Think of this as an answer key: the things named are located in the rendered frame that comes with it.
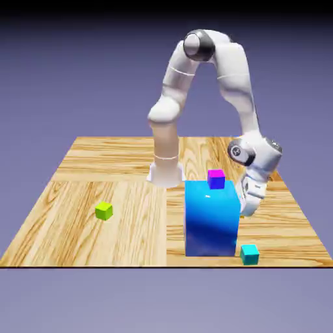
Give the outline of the large blue box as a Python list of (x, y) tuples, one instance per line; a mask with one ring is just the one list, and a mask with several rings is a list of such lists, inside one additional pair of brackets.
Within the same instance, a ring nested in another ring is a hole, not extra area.
[(233, 181), (223, 189), (210, 189), (207, 181), (185, 182), (185, 255), (231, 257), (235, 255), (240, 202)]

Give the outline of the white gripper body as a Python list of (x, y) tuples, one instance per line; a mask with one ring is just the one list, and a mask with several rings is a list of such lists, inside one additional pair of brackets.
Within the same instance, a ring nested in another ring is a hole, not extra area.
[(249, 217), (252, 216), (259, 207), (261, 198), (252, 195), (247, 195), (247, 196), (241, 196), (239, 201), (241, 204), (240, 216)]

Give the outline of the small magenta cube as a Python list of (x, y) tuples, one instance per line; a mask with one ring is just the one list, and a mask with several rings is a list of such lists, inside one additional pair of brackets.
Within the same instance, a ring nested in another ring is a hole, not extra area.
[(225, 186), (225, 179), (223, 169), (208, 170), (207, 182), (210, 189), (223, 189)]

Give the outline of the small cyan cube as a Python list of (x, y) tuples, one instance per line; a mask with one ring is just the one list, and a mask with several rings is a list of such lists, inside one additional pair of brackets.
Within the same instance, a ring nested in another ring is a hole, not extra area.
[(243, 265), (257, 265), (259, 261), (259, 250), (255, 244), (242, 245), (240, 251), (240, 258)]

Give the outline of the small green cube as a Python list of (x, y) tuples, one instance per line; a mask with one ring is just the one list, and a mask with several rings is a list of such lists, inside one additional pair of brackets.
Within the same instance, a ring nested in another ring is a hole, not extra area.
[(113, 206), (107, 202), (100, 202), (95, 207), (95, 216), (100, 220), (108, 220), (113, 215)]

